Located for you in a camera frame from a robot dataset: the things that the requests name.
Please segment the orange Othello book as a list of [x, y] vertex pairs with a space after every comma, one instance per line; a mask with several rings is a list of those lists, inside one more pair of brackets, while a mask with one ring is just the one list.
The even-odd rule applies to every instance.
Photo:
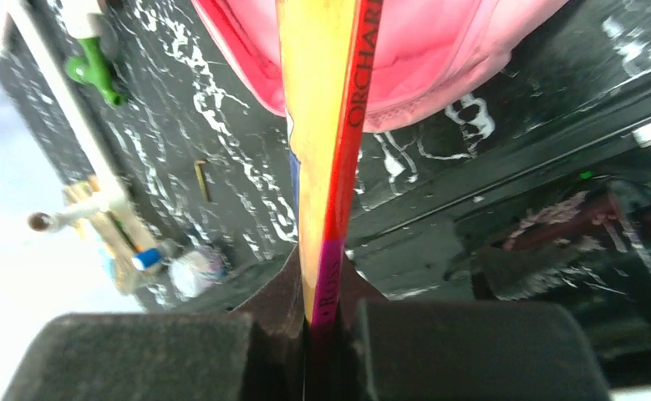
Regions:
[[380, 1], [277, 3], [307, 343], [303, 397], [329, 397], [341, 270]]

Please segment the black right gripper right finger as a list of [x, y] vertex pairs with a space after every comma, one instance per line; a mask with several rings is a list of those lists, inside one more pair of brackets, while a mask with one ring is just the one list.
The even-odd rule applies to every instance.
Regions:
[[390, 301], [341, 275], [339, 400], [608, 400], [586, 335], [545, 302]]

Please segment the pink student backpack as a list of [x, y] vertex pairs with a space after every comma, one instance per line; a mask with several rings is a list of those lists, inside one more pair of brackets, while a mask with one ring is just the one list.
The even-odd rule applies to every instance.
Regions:
[[[558, 0], [386, 2], [365, 130], [415, 124], [477, 89], [561, 7]], [[277, 4], [196, 1], [194, 8], [259, 103], [284, 115]]]

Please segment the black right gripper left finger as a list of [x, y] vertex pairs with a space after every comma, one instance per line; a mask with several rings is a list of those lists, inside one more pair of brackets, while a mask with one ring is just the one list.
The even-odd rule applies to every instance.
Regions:
[[31, 342], [6, 400], [297, 400], [296, 252], [230, 312], [65, 314]]

